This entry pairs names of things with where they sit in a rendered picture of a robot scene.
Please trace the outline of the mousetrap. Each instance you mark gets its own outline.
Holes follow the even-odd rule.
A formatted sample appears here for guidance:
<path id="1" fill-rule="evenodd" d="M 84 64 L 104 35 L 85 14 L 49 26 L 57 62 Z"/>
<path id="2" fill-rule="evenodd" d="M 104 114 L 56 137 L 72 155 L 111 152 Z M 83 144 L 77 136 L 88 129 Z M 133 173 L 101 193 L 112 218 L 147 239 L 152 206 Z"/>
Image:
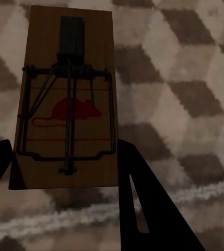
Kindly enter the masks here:
<path id="1" fill-rule="evenodd" d="M 10 190 L 116 187 L 112 11 L 31 5 Z"/>

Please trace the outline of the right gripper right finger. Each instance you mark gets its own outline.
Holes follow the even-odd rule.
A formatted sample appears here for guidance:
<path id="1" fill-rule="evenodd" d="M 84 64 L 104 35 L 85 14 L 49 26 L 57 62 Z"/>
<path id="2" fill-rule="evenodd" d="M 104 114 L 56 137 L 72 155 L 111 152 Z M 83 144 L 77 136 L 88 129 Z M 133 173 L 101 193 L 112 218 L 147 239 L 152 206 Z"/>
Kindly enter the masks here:
<path id="1" fill-rule="evenodd" d="M 121 251 L 205 251 L 138 149 L 118 139 Z M 137 228 L 131 174 L 150 233 Z"/>

